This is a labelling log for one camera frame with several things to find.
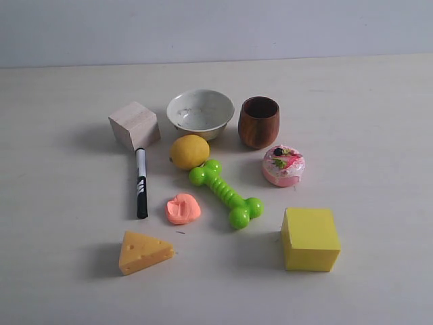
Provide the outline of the orange-pink putty lump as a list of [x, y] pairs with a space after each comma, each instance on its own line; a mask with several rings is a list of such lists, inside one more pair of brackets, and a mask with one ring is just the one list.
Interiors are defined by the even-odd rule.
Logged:
[[166, 217], [174, 225], [191, 223], [197, 220], [201, 213], [198, 201], [191, 194], [177, 194], [166, 204]]

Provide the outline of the yellow lemon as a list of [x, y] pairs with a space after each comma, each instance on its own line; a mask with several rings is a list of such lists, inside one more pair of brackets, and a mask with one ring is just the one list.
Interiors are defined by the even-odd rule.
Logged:
[[198, 135], [185, 135], [170, 148], [170, 161], [178, 168], [189, 171], [199, 167], [210, 156], [208, 142]]

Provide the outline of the white ceramic bowl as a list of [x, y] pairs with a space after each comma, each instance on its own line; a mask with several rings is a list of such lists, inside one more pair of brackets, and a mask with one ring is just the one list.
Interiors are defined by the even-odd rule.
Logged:
[[166, 115], [182, 135], [194, 134], [207, 141], [224, 132], [233, 118], [233, 102], [223, 93], [210, 89], [192, 89], [173, 98]]

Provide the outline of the green plastic bone toy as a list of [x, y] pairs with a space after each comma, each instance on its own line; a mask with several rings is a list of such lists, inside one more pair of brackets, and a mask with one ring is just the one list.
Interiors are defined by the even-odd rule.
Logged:
[[195, 186], [206, 185], [230, 210], [229, 222], [236, 230], [244, 229], [252, 219], [263, 214], [264, 204], [258, 198], [243, 198], [220, 176], [221, 162], [209, 159], [189, 172], [189, 180]]

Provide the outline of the brown wooden cup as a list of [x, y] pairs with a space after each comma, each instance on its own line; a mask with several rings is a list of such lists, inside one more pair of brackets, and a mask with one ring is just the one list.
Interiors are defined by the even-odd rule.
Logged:
[[262, 149], [276, 140], [279, 124], [278, 103], [269, 97], [255, 96], [242, 104], [237, 129], [245, 146]]

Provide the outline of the pink toy cake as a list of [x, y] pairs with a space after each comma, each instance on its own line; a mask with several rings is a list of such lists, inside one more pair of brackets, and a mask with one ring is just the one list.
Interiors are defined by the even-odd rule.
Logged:
[[262, 160], [265, 179], [281, 188], [299, 183], [305, 166], [304, 156], [298, 150], [285, 145], [270, 148]]

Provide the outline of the black and white marker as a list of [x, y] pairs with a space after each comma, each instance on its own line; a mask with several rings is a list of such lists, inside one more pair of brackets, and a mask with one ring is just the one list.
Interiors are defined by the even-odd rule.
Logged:
[[137, 218], [145, 219], [148, 217], [145, 150], [138, 148], [135, 151], [135, 156], [137, 163]]

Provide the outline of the light wooden cube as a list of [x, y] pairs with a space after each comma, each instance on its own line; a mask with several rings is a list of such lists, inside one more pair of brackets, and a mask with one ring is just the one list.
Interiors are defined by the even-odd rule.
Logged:
[[138, 102], [118, 109], [108, 120], [114, 137], [128, 150], [146, 149], [160, 140], [156, 114]]

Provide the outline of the yellow cheese wedge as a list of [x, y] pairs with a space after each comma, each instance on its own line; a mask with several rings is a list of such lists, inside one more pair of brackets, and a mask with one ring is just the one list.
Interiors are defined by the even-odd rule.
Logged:
[[118, 266], [124, 276], [161, 263], [174, 256], [171, 243], [137, 232], [124, 233]]

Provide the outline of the yellow foam cube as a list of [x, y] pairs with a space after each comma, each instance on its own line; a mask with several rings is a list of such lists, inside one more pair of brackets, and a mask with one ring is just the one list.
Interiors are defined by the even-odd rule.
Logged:
[[287, 270], [330, 272], [341, 251], [331, 209], [287, 208], [281, 240]]

